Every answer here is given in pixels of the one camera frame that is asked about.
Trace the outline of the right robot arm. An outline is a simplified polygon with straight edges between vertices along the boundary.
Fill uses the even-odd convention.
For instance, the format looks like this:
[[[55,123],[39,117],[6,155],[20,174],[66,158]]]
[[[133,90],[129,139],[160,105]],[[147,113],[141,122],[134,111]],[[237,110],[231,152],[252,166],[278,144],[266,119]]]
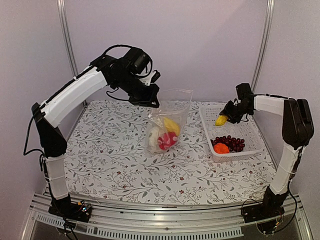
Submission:
[[[314,124],[306,99],[275,95],[248,94],[239,103],[227,102],[219,113],[227,116],[232,124],[238,124],[244,115],[254,111],[267,112],[282,117],[283,150],[276,174],[269,185],[274,195],[288,191],[288,182],[297,171],[304,148],[314,135]]]

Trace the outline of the yellow corn toy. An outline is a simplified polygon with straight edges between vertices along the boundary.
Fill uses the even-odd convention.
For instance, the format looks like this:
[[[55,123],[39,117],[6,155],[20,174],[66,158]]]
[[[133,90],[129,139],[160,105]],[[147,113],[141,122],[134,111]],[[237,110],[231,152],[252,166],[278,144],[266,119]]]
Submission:
[[[163,123],[164,123],[164,127],[168,133],[173,132],[173,133],[175,133],[175,135],[177,137],[180,135],[181,128],[174,120],[172,120],[171,118],[168,118],[168,117],[164,117]]]
[[[220,115],[215,121],[215,126],[223,126],[228,121],[228,119],[228,116]]]

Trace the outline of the white cauliflower toy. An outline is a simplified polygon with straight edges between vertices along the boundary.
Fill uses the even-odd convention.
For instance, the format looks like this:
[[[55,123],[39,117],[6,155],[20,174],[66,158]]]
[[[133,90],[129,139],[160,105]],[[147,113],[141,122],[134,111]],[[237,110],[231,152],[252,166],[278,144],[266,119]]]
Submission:
[[[147,148],[151,152],[158,149],[158,137],[160,136],[161,129],[157,126],[152,127],[147,135]]]

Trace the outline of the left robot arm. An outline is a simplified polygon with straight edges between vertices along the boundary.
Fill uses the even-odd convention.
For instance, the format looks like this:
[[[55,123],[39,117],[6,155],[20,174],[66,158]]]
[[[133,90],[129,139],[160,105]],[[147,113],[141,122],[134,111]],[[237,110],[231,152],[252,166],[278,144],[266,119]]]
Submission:
[[[132,105],[158,108],[160,103],[157,94],[160,88],[155,83],[146,85],[140,75],[152,63],[146,53],[119,59],[109,55],[100,56],[42,104],[35,103],[32,106],[45,156],[46,180],[51,197],[57,200],[54,207],[63,217],[70,217],[75,210],[74,205],[65,199],[69,196],[64,170],[67,141],[59,130],[60,123],[84,100],[107,86],[126,92],[128,102]]]

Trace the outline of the clear zip top bag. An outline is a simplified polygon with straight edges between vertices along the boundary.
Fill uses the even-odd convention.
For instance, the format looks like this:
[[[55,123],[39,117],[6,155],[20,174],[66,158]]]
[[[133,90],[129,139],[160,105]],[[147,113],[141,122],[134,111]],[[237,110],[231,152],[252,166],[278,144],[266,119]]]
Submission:
[[[158,93],[159,107],[147,117],[145,153],[148,157],[161,154],[175,146],[187,122],[193,91],[168,89]]]

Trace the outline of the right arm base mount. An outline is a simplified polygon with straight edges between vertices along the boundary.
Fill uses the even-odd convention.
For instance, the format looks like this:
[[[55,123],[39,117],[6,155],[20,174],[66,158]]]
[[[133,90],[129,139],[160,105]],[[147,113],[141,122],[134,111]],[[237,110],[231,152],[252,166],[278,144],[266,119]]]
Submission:
[[[282,206],[267,208],[262,202],[249,198],[240,208],[245,223],[256,223],[263,235],[273,235],[284,220],[285,210]]]

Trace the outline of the red pepper toy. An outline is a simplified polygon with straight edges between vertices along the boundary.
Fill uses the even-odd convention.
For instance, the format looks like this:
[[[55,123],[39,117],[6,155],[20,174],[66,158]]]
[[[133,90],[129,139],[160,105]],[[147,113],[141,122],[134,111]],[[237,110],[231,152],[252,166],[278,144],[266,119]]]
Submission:
[[[178,137],[175,132],[166,132],[157,139],[158,146],[161,150],[167,150],[175,145]]]

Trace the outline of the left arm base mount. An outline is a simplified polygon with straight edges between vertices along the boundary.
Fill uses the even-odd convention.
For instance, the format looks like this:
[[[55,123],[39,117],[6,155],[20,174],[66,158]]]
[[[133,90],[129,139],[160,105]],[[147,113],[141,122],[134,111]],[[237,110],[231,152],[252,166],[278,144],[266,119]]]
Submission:
[[[84,200],[73,203],[70,196],[62,199],[52,199],[48,212],[52,215],[88,223],[92,214],[92,205]]]

